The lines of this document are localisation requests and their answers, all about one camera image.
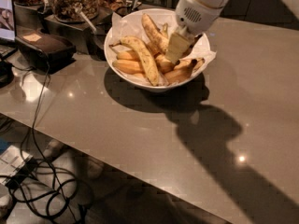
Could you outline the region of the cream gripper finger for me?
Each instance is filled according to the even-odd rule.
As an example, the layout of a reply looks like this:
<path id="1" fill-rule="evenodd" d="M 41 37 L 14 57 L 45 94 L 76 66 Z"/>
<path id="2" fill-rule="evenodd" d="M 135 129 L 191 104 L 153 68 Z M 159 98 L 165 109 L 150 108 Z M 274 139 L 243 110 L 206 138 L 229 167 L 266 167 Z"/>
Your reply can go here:
<path id="1" fill-rule="evenodd" d="M 165 58 L 176 63 L 193 43 L 194 36 L 189 33 L 186 26 L 180 27 L 170 35 Z"/>

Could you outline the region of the white rounded gripper body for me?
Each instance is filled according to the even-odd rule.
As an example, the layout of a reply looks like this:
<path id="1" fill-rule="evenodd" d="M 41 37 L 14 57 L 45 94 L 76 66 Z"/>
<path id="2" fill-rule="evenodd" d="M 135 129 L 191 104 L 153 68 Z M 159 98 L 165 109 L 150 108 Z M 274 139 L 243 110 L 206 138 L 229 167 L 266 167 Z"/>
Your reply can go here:
<path id="1" fill-rule="evenodd" d="M 177 24 L 192 35 L 209 29 L 229 0 L 179 0 L 175 13 Z"/>

